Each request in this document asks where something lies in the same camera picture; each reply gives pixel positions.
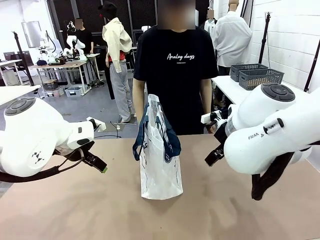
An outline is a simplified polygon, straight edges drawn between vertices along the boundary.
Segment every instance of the printed text on t-shirt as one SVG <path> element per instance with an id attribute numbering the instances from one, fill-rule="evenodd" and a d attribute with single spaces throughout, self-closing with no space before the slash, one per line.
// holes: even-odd
<path id="1" fill-rule="evenodd" d="M 189 59 L 189 60 L 193 60 L 195 59 L 195 55 L 188 55 L 188 53 L 185 56 L 181 56 L 179 54 L 176 55 L 172 55 L 171 53 L 169 53 L 168 57 L 166 58 L 167 60 L 172 60 L 172 59 L 179 59 L 179 61 L 182 61 L 182 59 Z"/>

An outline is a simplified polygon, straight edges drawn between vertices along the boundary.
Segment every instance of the white shopping bag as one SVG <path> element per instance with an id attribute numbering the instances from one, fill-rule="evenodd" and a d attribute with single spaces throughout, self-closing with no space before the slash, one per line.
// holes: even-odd
<path id="1" fill-rule="evenodd" d="M 148 96 L 133 155 L 140 160 L 141 197 L 165 200 L 183 193 L 178 137 L 167 121 L 159 98 Z"/>

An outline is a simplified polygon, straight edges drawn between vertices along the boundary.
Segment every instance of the black t-shirt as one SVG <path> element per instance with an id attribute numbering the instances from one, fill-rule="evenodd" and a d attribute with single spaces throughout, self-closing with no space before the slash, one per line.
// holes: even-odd
<path id="1" fill-rule="evenodd" d="M 216 76 L 212 40 L 199 27 L 174 32 L 154 26 L 139 39 L 134 78 L 146 81 L 148 94 L 159 97 L 177 135 L 203 132 L 200 84 Z"/>
<path id="2" fill-rule="evenodd" d="M 83 49 L 84 54 L 89 54 L 91 51 L 91 42 L 92 40 L 92 33 L 85 29 L 85 30 L 77 30 L 75 32 L 76 37 L 85 44 L 85 48 Z"/>

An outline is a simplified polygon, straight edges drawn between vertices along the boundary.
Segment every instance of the bag handle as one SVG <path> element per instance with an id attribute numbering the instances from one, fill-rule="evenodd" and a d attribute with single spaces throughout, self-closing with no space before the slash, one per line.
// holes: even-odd
<path id="1" fill-rule="evenodd" d="M 138 136 L 136 137 L 135 143 L 134 143 L 134 145 L 132 147 L 133 156 L 134 156 L 134 159 L 136 161 L 140 160 L 140 153 L 141 153 L 141 150 L 143 148 L 143 147 L 141 147 L 139 153 L 137 152 L 138 147 L 142 146 L 142 144 L 144 143 L 144 139 L 145 139 L 145 125 L 149 121 L 148 116 L 146 116 L 147 111 L 148 111 L 148 107 L 149 107 L 149 104 L 147 104 L 144 107 L 143 116 L 142 116 L 142 119 L 141 119 L 140 124 L 139 124 Z"/>
<path id="2" fill-rule="evenodd" d="M 166 126 L 166 132 L 163 132 L 163 128 L 161 125 L 161 121 L 159 119 L 159 117 L 157 117 L 157 122 L 160 125 L 161 131 L 162 131 L 162 135 L 163 135 L 163 144 L 164 144 L 164 150 L 166 153 L 166 159 L 171 159 L 173 157 L 179 156 L 181 153 L 181 144 L 179 141 L 179 138 L 177 137 L 175 131 L 173 130 L 171 124 L 169 123 L 166 115 L 164 112 L 162 112 L 163 114 L 163 118 L 164 118 L 164 124 Z"/>

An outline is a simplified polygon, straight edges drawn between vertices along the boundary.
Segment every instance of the printed logo on bag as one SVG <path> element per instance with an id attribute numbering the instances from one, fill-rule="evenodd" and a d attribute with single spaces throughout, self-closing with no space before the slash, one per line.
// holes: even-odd
<path id="1" fill-rule="evenodd" d="M 165 163 L 169 164 L 169 163 L 171 163 L 171 160 L 172 160 L 172 157 L 169 157 L 169 155 L 166 152 L 164 152 L 164 161 L 165 161 Z"/>
<path id="2" fill-rule="evenodd" d="M 148 143 L 147 143 L 146 141 L 143 142 L 142 147 L 143 147 L 143 149 L 145 150 L 146 148 L 148 148 Z"/>

